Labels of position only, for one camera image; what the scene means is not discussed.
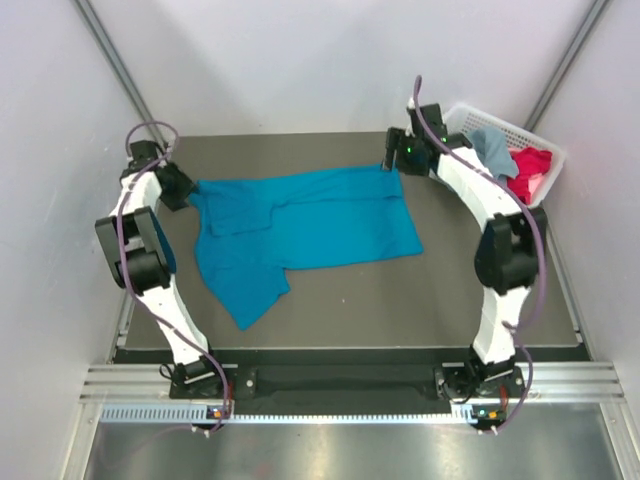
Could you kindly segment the red t shirt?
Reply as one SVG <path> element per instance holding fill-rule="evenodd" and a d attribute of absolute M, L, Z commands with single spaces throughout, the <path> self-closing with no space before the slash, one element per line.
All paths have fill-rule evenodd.
<path fill-rule="evenodd" d="M 507 186 L 520 201 L 531 205 L 533 202 L 529 202 L 528 179 L 533 175 L 546 175 L 549 172 L 552 165 L 552 152 L 527 147 L 521 150 L 510 149 L 509 153 L 518 168 L 518 173 L 514 178 L 507 178 Z"/>

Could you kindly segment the right corner aluminium post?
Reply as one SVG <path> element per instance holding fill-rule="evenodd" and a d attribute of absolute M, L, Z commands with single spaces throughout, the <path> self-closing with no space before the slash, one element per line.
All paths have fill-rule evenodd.
<path fill-rule="evenodd" d="M 555 97 L 560 92 L 563 83 L 568 78 L 580 54 L 586 48 L 590 38 L 612 4 L 612 0 L 594 0 L 589 2 L 586 12 L 578 22 L 567 46 L 560 55 L 558 62 L 523 124 L 523 128 L 526 131 L 532 132 L 538 127 Z"/>

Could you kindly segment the pink garment in basket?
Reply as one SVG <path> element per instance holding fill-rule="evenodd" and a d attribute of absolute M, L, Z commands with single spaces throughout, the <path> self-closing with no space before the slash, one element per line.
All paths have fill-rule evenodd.
<path fill-rule="evenodd" d="M 543 182 L 543 180 L 545 179 L 545 175 L 544 174 L 536 174 L 531 176 L 528 179 L 528 183 L 527 183 L 527 189 L 528 189 L 528 193 L 529 193 L 529 202 L 532 203 L 533 202 L 533 197 L 536 193 L 536 191 L 539 189 L 541 183 Z"/>

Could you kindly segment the corner aluminium post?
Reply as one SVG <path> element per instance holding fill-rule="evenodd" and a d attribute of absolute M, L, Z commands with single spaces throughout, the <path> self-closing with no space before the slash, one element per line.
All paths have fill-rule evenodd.
<path fill-rule="evenodd" d="M 589 2 L 586 12 L 578 22 L 567 46 L 560 55 L 558 62 L 523 124 L 523 128 L 526 131 L 532 132 L 538 127 L 555 97 L 560 92 L 563 83 L 568 78 L 580 54 L 586 48 L 590 38 L 612 4 L 612 0 L 594 0 Z"/>
<path fill-rule="evenodd" d="M 92 2 L 71 0 L 71 4 L 96 42 L 135 112 L 142 121 L 151 122 L 154 117 Z"/>

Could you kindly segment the grey-blue t shirt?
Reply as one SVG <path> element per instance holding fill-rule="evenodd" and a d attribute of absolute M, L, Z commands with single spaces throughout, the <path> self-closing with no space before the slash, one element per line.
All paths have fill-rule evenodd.
<path fill-rule="evenodd" d="M 467 134 L 480 162 L 501 183 L 515 179 L 519 168 L 508 150 L 505 134 L 492 126 L 484 126 Z"/>

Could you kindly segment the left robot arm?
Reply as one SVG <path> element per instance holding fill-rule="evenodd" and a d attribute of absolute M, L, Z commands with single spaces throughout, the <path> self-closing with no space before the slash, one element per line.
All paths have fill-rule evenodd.
<path fill-rule="evenodd" d="M 171 160 L 169 146 L 140 140 L 127 147 L 128 164 L 112 212 L 95 231 L 116 284 L 156 321 L 171 348 L 173 364 L 160 374 L 174 399 L 224 400 L 225 370 L 212 359 L 206 336 L 196 327 L 176 282 L 177 263 L 156 216 L 157 205 L 187 206 L 194 182 Z"/>

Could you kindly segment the bright blue t shirt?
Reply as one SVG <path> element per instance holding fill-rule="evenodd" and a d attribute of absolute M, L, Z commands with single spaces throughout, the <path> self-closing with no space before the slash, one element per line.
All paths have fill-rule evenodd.
<path fill-rule="evenodd" d="M 289 270 L 419 255 L 400 176 L 376 165 L 197 183 L 194 248 L 206 287 L 241 330 L 290 286 Z"/>

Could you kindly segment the left corner aluminium post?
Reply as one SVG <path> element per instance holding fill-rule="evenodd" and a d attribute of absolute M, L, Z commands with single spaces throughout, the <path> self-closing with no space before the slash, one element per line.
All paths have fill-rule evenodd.
<path fill-rule="evenodd" d="M 135 112 L 142 121 L 151 122 L 154 117 L 92 2 L 71 0 L 71 4 L 96 42 Z"/>

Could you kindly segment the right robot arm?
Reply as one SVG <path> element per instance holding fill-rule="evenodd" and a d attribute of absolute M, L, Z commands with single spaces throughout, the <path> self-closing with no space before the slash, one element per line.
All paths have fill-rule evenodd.
<path fill-rule="evenodd" d="M 445 393 L 470 397 L 492 394 L 515 371 L 520 315 L 536 279 L 544 274 L 541 256 L 547 218 L 529 209 L 494 177 L 471 141 L 451 134 L 439 105 L 410 101 L 410 123 L 387 131 L 382 168 L 428 176 L 452 190 L 481 230 L 474 270 L 483 287 L 479 330 L 462 372 L 445 376 Z"/>

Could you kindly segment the aluminium frame rail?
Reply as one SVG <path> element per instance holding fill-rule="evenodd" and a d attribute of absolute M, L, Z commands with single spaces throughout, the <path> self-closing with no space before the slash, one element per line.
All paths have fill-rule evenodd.
<path fill-rule="evenodd" d="M 81 388 L 82 402 L 151 403 L 169 398 L 170 382 L 154 364 L 94 365 Z M 623 388 L 607 362 L 536 362 L 530 402 L 614 403 Z"/>

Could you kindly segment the white plastic laundry basket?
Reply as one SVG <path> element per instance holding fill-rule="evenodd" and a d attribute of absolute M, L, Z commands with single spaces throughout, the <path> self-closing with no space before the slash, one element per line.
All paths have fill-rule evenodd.
<path fill-rule="evenodd" d="M 563 169 L 566 153 L 560 147 L 475 107 L 456 103 L 443 114 L 443 120 L 450 133 L 468 134 L 478 128 L 491 126 L 505 135 L 506 143 L 510 149 L 522 150 L 526 147 L 533 147 L 537 150 L 550 151 L 551 166 L 532 192 L 533 206 L 538 206 L 545 199 Z"/>

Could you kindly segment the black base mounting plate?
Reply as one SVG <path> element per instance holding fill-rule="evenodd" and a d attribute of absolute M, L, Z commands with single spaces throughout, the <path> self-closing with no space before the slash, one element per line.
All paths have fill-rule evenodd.
<path fill-rule="evenodd" d="M 235 413 L 443 413 L 450 404 L 518 398 L 514 373 L 470 397 L 445 393 L 444 378 L 462 372 L 468 348 L 221 350 L 226 398 Z"/>

